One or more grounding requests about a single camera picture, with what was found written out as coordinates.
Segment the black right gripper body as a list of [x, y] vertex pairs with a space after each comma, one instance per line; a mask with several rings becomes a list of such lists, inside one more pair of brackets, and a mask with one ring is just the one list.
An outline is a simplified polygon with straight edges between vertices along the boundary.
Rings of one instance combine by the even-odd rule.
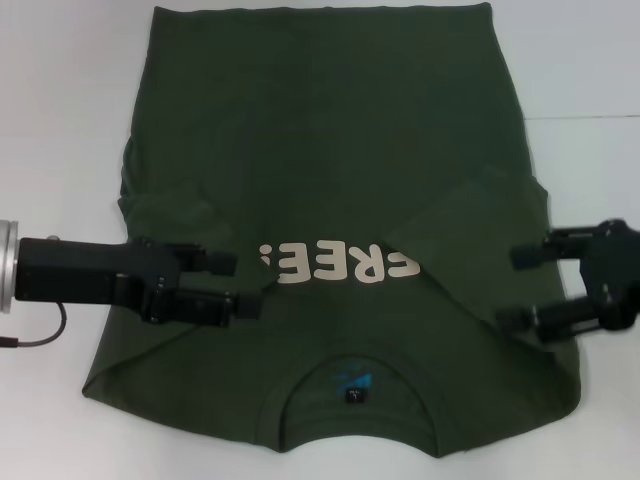
[[580, 274], [599, 328], [632, 327], [639, 315], [639, 232], [621, 219], [598, 225], [580, 260]]

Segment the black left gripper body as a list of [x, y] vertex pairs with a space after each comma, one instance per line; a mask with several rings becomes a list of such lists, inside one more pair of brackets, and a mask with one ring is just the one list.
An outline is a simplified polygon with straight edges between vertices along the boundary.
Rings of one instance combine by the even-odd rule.
[[112, 305], [149, 323], [176, 318], [177, 258], [150, 240], [96, 244], [23, 238], [14, 298], [19, 301]]

